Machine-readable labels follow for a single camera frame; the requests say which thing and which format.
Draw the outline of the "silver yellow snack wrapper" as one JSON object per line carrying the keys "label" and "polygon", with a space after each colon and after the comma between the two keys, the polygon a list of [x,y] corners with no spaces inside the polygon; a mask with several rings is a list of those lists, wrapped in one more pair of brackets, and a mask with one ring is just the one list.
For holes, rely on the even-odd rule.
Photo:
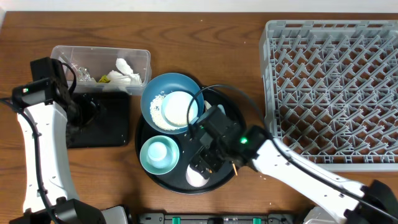
{"label": "silver yellow snack wrapper", "polygon": [[[79,81],[80,82],[90,82],[90,83],[97,83],[97,81],[90,75],[89,70],[85,67],[80,67],[78,69],[78,73],[80,74]],[[107,75],[102,76],[98,83],[109,83],[110,80],[108,79]]]}

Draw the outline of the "pink cup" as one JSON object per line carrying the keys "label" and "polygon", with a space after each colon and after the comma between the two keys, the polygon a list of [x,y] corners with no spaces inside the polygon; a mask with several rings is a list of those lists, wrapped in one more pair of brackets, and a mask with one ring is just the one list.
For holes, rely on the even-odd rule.
{"label": "pink cup", "polygon": [[187,167],[185,174],[187,182],[193,187],[202,187],[209,182],[209,179],[205,179],[199,172],[193,170],[190,166]]}

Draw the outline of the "light blue small bowl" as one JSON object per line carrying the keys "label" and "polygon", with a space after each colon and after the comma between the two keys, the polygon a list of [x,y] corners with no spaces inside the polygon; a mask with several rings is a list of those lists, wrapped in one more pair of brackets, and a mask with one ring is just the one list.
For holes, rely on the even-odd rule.
{"label": "light blue small bowl", "polygon": [[167,123],[178,128],[187,126],[198,116],[198,105],[193,96],[184,91],[169,93],[162,101],[161,113]]}

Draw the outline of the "light blue cup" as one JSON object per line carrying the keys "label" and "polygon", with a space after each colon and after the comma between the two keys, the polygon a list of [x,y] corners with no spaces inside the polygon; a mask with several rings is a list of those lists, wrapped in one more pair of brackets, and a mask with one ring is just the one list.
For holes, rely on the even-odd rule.
{"label": "light blue cup", "polygon": [[172,153],[168,146],[162,142],[152,143],[147,152],[149,163],[157,169],[168,167],[172,162]]}

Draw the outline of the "white napkin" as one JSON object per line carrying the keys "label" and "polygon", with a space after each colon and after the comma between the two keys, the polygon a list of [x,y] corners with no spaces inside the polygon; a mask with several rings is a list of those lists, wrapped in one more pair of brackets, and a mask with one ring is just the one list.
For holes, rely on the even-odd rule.
{"label": "white napkin", "polygon": [[128,65],[123,58],[116,59],[117,71],[112,70],[103,78],[111,87],[117,87],[121,91],[126,91],[127,87],[137,87],[142,85],[141,77]]}

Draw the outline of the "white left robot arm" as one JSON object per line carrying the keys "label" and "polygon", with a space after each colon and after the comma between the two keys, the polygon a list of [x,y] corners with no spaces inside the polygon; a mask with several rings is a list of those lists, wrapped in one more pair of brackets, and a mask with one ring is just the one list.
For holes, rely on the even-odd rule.
{"label": "white left robot arm", "polygon": [[23,215],[13,223],[132,223],[125,205],[105,210],[80,201],[72,181],[67,145],[76,133],[101,119],[106,108],[94,97],[74,95],[67,63],[45,57],[30,63],[33,81],[12,90],[1,103],[17,114],[27,170]]}

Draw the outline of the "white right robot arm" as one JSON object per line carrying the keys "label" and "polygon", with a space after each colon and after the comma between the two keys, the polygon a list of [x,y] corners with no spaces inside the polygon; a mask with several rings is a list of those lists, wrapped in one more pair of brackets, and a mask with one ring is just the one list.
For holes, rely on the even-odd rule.
{"label": "white right robot arm", "polygon": [[397,198],[384,183],[367,186],[307,160],[260,126],[243,128],[212,106],[188,125],[201,148],[190,167],[204,179],[225,162],[248,166],[300,192],[337,223],[397,223]]}

